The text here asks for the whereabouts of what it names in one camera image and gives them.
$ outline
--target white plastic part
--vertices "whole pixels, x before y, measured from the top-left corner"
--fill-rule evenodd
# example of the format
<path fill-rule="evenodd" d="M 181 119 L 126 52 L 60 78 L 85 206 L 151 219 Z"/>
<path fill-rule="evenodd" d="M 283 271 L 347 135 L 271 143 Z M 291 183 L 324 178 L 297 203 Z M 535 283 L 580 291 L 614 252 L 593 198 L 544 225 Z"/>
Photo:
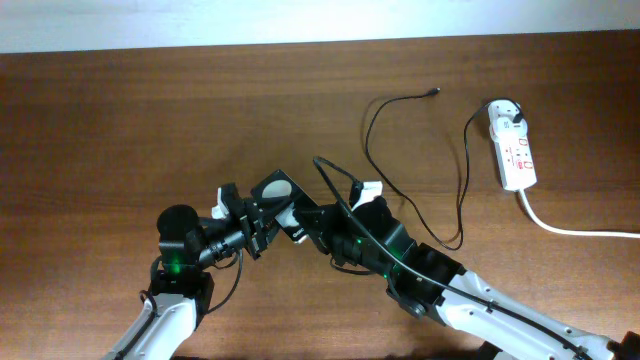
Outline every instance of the white plastic part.
<path fill-rule="evenodd" d="M 360 198 L 353 205 L 351 210 L 357 209 L 359 206 L 372 202 L 373 199 L 382 195 L 382 181 L 366 181 L 363 183 Z"/>
<path fill-rule="evenodd" d="M 211 208 L 211 217 L 216 220 L 226 219 L 229 216 L 229 209 L 222 202 L 222 188 L 218 188 L 218 204 Z"/>
<path fill-rule="evenodd" d="M 520 199 L 522 200 L 522 204 L 524 208 L 527 210 L 527 214 L 533 220 L 534 223 L 538 224 L 541 228 L 554 232 L 556 234 L 561 235 L 573 235 L 573 236 L 606 236 L 606 237 L 623 237 L 623 238 L 631 238 L 631 239 L 640 239 L 640 234 L 637 233 L 625 233 L 620 231 L 579 231 L 579 230 L 564 230 L 558 229 L 551 225 L 547 225 L 540 220 L 536 214 L 533 212 L 531 205 L 529 205 L 529 200 L 527 200 L 527 195 L 525 195 L 524 190 L 518 190 L 518 194 L 520 195 Z"/>
<path fill-rule="evenodd" d="M 449 285 L 479 298 L 494 301 L 537 322 L 574 345 L 581 346 L 593 360 L 613 359 L 613 353 L 607 350 L 607 343 L 611 339 L 553 320 L 497 291 L 472 271 L 456 275 Z M 448 290 L 442 296 L 445 300 L 436 309 L 447 325 L 484 339 L 516 359 L 571 360 L 575 356 L 570 349 L 564 349 L 559 341 L 513 317 L 497 310 L 489 312 L 486 306 Z"/>
<path fill-rule="evenodd" d="M 489 133 L 496 145 L 502 187 L 509 191 L 526 189 L 536 183 L 533 157 L 527 138 L 527 122 L 513 123 L 518 108 L 507 100 L 489 105 Z"/>
<path fill-rule="evenodd" d="M 124 359 L 170 359 L 178 346 L 193 334 L 197 317 L 194 299 L 187 299 L 180 294 L 159 294 L 154 299 L 159 316 L 153 320 Z M 117 353 L 131 341 L 147 321 L 151 311 L 152 305 L 147 299 L 136 321 L 102 359 L 115 359 Z"/>

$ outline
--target white power cord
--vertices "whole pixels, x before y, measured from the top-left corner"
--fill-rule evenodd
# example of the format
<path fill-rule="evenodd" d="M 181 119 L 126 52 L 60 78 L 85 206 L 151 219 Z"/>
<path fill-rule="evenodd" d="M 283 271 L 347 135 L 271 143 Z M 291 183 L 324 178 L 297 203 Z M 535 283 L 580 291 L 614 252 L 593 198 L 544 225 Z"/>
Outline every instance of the white power cord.
<path fill-rule="evenodd" d="M 524 193 L 524 189 L 518 190 L 518 194 L 520 195 L 520 199 L 522 200 L 522 204 L 524 204 L 524 208 L 527 210 L 527 214 L 534 223 L 538 224 L 541 228 L 554 232 L 556 234 L 562 235 L 573 235 L 573 236 L 608 236 L 608 237 L 624 237 L 624 238 L 632 238 L 632 239 L 640 239 L 640 234 L 634 233 L 626 233 L 619 231 L 577 231 L 577 230 L 564 230 L 558 229 L 553 226 L 549 226 L 542 222 L 542 220 L 538 219 L 536 214 L 531 209 L 531 205 L 529 205 L 529 201 L 527 200 L 527 195 Z"/>

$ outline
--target white power strip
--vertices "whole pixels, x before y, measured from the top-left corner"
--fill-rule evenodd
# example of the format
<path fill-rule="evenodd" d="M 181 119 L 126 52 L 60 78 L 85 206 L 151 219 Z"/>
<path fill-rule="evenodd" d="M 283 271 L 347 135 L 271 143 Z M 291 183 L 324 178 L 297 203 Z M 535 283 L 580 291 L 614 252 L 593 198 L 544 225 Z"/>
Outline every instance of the white power strip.
<path fill-rule="evenodd" d="M 508 100 L 496 100 L 489 105 L 489 133 L 496 145 L 498 167 L 502 187 L 505 190 L 517 191 L 531 220 L 545 230 L 574 236 L 608 236 L 640 239 L 640 234 L 617 231 L 577 231 L 564 230 L 545 224 L 531 209 L 524 189 L 537 181 L 533 167 L 533 157 L 527 138 L 527 122 L 521 111 Z"/>

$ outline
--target brown table surface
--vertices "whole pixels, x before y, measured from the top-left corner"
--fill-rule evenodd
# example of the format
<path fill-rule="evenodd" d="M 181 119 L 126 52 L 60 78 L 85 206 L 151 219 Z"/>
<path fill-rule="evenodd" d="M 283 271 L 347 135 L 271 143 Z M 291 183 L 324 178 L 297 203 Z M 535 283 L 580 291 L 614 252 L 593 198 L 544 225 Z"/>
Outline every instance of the brown table surface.
<path fill-rule="evenodd" d="M 140 311 L 165 207 L 206 215 L 218 185 L 246 196 L 278 168 L 331 202 L 312 157 L 379 179 L 362 151 L 367 119 L 384 99 L 436 86 L 437 97 L 382 113 L 372 153 L 437 234 L 455 233 L 463 126 L 497 96 L 527 115 L 540 218 L 639 230 L 639 59 L 639 32 L 2 55 L 0 357 L 101 357 Z M 501 188 L 487 126 L 483 115 L 469 131 L 467 238 L 449 254 L 558 320 L 617 340 L 638 332 L 640 241 L 533 224 Z M 437 246 L 407 203 L 385 196 L 416 240 Z M 414 320 L 382 278 L 328 261 L 279 235 L 176 354 L 384 358 L 481 343 Z M 235 270 L 213 276 L 217 302 Z"/>

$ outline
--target white background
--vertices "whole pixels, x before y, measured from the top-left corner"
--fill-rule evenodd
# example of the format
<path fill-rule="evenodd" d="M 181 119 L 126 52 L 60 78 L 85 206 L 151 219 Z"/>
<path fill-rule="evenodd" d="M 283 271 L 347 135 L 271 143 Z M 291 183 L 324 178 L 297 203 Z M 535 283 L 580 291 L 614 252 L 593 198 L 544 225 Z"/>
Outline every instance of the white background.
<path fill-rule="evenodd" d="M 630 29 L 640 0 L 0 0 L 0 52 Z"/>

